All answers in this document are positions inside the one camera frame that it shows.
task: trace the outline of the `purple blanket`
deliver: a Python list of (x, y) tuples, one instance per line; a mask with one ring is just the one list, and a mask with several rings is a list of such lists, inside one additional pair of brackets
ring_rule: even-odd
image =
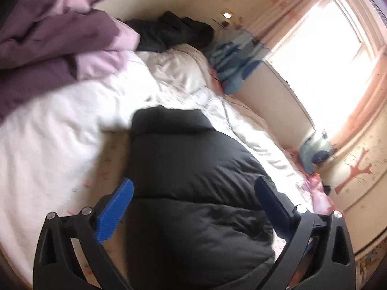
[(139, 35), (98, 1), (19, 0), (0, 30), (0, 124), (32, 97), (123, 67)]

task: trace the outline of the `bed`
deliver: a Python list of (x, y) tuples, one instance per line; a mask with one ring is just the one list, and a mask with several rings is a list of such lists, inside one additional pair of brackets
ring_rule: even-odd
[[(88, 80), (37, 97), (0, 127), (1, 250), (16, 274), (32, 284), (34, 252), (45, 215), (60, 216), (94, 206), (119, 184), (126, 163), (135, 111), (163, 105), (200, 109), (216, 130), (243, 144), (291, 201), (312, 210), (303, 181), (276, 143), (265, 121), (240, 101), (211, 90), (202, 53), (180, 45), (164, 54), (127, 52), (117, 74)], [(104, 244), (127, 275), (125, 220)], [(285, 242), (275, 236), (276, 257)], [(97, 284), (79, 246), (88, 280)]]

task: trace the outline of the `white bed sheet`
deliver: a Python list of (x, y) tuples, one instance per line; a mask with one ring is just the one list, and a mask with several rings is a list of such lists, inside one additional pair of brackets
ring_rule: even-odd
[[(206, 87), (211, 77), (199, 51), (183, 45), (139, 57), (130, 53), (118, 75), (33, 100), (0, 127), (0, 243), (27, 284), (32, 284), (45, 215), (53, 210), (60, 216), (76, 214), (115, 189), (130, 149), (128, 131), (121, 129), (129, 128), (133, 113), (143, 107), (201, 109), (218, 131), (251, 151), (280, 192), (312, 210), (310, 195), (299, 187), (302, 177), (276, 145), (265, 121), (240, 101), (226, 101)], [(124, 232), (125, 220), (104, 247), (126, 276)], [(283, 246), (276, 236), (272, 247), (277, 256)], [(77, 249), (82, 269), (96, 284)]]

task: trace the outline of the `metal pin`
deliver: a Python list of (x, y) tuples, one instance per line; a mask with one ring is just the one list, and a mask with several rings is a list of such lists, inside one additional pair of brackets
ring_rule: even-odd
[(91, 207), (84, 207), (84, 208), (82, 209), (82, 215), (87, 216), (87, 215), (91, 214), (92, 211), (93, 211), (93, 209), (92, 209)]
[(296, 211), (300, 214), (305, 214), (308, 209), (304, 205), (297, 205)]
[(55, 213), (53, 211), (51, 213), (47, 214), (47, 219), (48, 220), (51, 220), (51, 219), (54, 219), (54, 218), (55, 218)]
[(341, 218), (342, 217), (342, 213), (338, 210), (334, 210), (333, 211), (333, 215), (336, 217), (336, 218)]

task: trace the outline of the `black puffer jacket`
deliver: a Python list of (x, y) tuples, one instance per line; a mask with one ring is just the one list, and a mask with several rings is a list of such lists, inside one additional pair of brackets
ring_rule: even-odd
[(274, 262), (254, 195), (260, 163), (199, 110), (134, 115), (125, 176), (128, 272), (136, 290), (255, 289)]

